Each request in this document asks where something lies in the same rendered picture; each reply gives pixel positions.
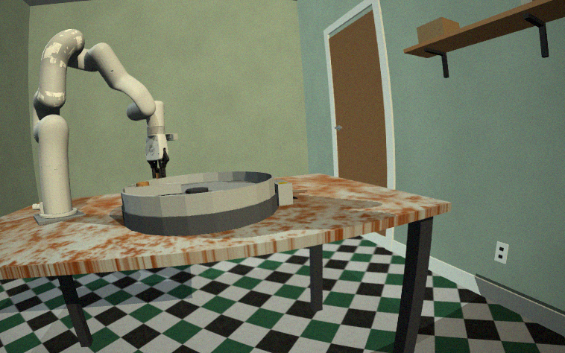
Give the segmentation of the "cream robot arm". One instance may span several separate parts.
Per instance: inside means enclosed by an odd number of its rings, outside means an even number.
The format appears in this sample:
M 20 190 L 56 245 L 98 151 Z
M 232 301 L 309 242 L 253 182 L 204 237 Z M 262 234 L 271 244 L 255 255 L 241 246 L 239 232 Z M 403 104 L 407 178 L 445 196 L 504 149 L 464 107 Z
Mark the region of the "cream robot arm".
M 83 34 L 68 29 L 53 36 L 42 53 L 39 88 L 32 106 L 42 194 L 42 202 L 33 204 L 32 208 L 40 210 L 41 218 L 66 217 L 78 212 L 72 208 L 69 180 L 69 126 L 60 116 L 60 108 L 66 102 L 67 66 L 99 71 L 111 89 L 133 100 L 126 110 L 130 120 L 146 119 L 147 135 L 165 133 L 164 103 L 154 101 L 146 87 L 127 73 L 107 43 L 98 43 L 90 49 L 84 45 Z M 165 136 L 167 141 L 178 140 L 177 133 L 165 133 Z

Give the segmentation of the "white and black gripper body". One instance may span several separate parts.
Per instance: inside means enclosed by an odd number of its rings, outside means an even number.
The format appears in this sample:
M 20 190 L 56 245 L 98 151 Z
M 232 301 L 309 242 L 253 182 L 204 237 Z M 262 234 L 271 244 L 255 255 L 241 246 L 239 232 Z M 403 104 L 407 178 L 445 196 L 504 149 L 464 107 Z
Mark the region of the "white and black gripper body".
M 163 148 L 168 154 L 168 145 L 165 133 L 151 134 L 146 137 L 145 153 L 147 161 L 158 161 L 164 158 Z

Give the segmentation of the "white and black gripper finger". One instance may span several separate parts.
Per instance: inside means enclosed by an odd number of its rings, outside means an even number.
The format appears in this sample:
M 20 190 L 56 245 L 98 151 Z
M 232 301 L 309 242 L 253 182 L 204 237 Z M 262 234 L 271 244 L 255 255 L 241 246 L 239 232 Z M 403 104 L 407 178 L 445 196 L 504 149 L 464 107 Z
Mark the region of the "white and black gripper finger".
M 160 178 L 165 178 L 166 177 L 166 173 L 165 173 L 165 168 L 166 168 L 166 164 L 169 161 L 169 157 L 168 154 L 165 151 L 165 148 L 163 148 L 163 156 L 164 158 L 162 158 L 161 160 L 158 160 L 159 162 L 159 176 Z M 162 163 L 161 163 L 162 162 Z
M 155 173 L 159 173 L 159 170 L 158 170 L 158 167 L 157 167 L 157 161 L 147 161 L 147 162 L 150 164 L 150 166 L 152 168 L 152 177 L 156 178 Z

